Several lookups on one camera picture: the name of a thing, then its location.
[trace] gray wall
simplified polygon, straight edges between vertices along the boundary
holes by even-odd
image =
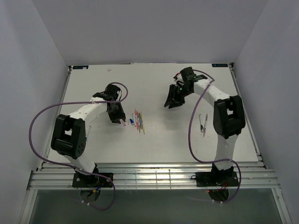
[[[68,65],[234,62],[267,0],[33,0]]]
[[[299,1],[267,3],[235,63],[237,82],[266,165],[277,171],[299,223]]]
[[[0,0],[0,222],[17,223],[37,158],[28,143],[33,116],[61,94],[67,66],[31,0]],[[52,114],[34,129],[41,152]]]

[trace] black tag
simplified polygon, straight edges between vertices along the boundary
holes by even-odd
[[[213,68],[228,67],[228,64],[212,64]]]
[[[74,65],[73,69],[88,69],[88,65]]]

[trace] purple cable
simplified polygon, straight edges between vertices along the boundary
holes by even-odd
[[[70,164],[67,164],[67,163],[61,163],[61,162],[51,161],[51,160],[48,160],[48,159],[42,157],[42,156],[41,156],[41,155],[34,149],[34,146],[33,146],[33,143],[32,143],[32,128],[33,128],[33,124],[34,124],[35,120],[39,117],[39,115],[41,115],[41,114],[42,114],[43,112],[45,112],[46,110],[48,110],[48,109],[50,109],[50,108],[52,108],[52,107],[55,107],[55,106],[61,106],[61,105],[73,105],[73,104],[92,104],[92,103],[97,103],[97,104],[100,104],[100,103],[120,103],[120,102],[124,101],[124,100],[127,98],[127,96],[128,96],[128,88],[127,88],[124,84],[122,84],[122,83],[118,83],[118,82],[113,82],[113,83],[110,83],[110,84],[119,84],[119,85],[123,86],[123,87],[126,89],[126,92],[127,92],[126,95],[125,95],[125,97],[124,97],[123,99],[119,100],[119,101],[105,101],[105,100],[103,100],[103,101],[94,101],[94,102],[92,102],[92,101],[82,101],[82,102],[67,102],[67,103],[53,104],[53,105],[47,106],[46,108],[42,109],[39,113],[37,113],[37,115],[36,115],[36,116],[32,119],[32,121],[31,121],[31,124],[30,124],[30,127],[29,127],[29,136],[28,136],[28,138],[29,138],[29,144],[30,144],[30,147],[31,147],[33,153],[34,153],[38,158],[40,158],[40,159],[42,159],[42,160],[44,160],[44,161],[46,161],[46,162],[53,163],[53,164],[56,164],[56,165],[61,165],[61,166],[66,166],[66,167],[71,167],[71,168],[73,168],[73,169],[78,169],[78,167],[75,167],[75,166],[73,166],[73,165],[70,165]],[[114,201],[115,201],[115,197],[116,197],[116,189],[115,189],[115,185],[114,185],[114,183],[112,182],[112,180],[111,180],[109,177],[106,177],[106,176],[103,176],[103,175],[100,175],[100,174],[93,174],[93,173],[90,173],[90,172],[87,172],[87,171],[84,171],[84,170],[81,170],[81,172],[82,172],[82,173],[89,174],[89,175],[97,176],[97,177],[102,177],[102,178],[105,178],[105,179],[107,179],[107,180],[109,180],[109,181],[111,182],[112,187],[113,187],[113,199],[112,199],[112,202],[110,203],[110,205],[108,205],[106,208],[103,208],[103,209],[102,209],[102,208],[99,208],[99,207],[97,207],[97,206],[95,206],[95,205],[90,204],[90,206],[93,206],[93,207],[95,207],[95,208],[97,208],[98,210],[101,210],[101,211],[105,211],[105,210],[109,209],[109,208],[113,205],[113,203],[114,203]]]
[[[211,77],[209,74],[207,74],[207,73],[205,73],[205,72],[203,72],[203,71],[195,70],[195,69],[193,69],[193,71],[196,71],[196,72],[200,72],[200,73],[205,74],[206,76],[208,76],[208,77],[211,79],[211,81],[208,83],[208,85],[206,86],[206,88],[205,88],[204,91],[202,92],[201,96],[199,97],[198,101],[196,102],[195,107],[194,107],[193,112],[192,112],[192,115],[191,115],[191,118],[190,118],[190,123],[189,123],[189,128],[188,128],[188,145],[189,145],[189,150],[190,150],[190,153],[191,153],[192,157],[193,157],[196,161],[198,161],[198,162],[200,162],[200,163],[210,164],[210,163],[216,163],[216,162],[222,162],[222,161],[231,161],[231,162],[233,162],[233,163],[237,166],[238,171],[239,171],[239,185],[238,185],[237,190],[235,191],[235,193],[231,196],[231,198],[228,199],[228,200],[226,200],[226,201],[224,201],[224,202],[222,202],[222,203],[227,203],[227,202],[230,202],[230,201],[237,195],[237,193],[238,193],[238,191],[239,191],[239,189],[240,189],[240,186],[241,186],[241,178],[242,178],[242,177],[241,177],[241,170],[240,170],[239,165],[238,165],[234,160],[231,160],[231,159],[221,159],[221,160],[214,160],[214,161],[202,161],[202,160],[199,160],[198,158],[196,158],[196,156],[194,155],[194,153],[193,153],[193,151],[192,151],[192,147],[191,147],[191,127],[192,127],[192,122],[193,122],[193,118],[194,118],[194,115],[195,115],[195,111],[196,111],[196,109],[197,109],[197,106],[198,106],[199,102],[200,102],[201,99],[204,97],[204,95],[205,95],[207,89],[210,87],[210,85],[212,84],[212,82],[215,81],[215,79],[214,79],[213,77]]]

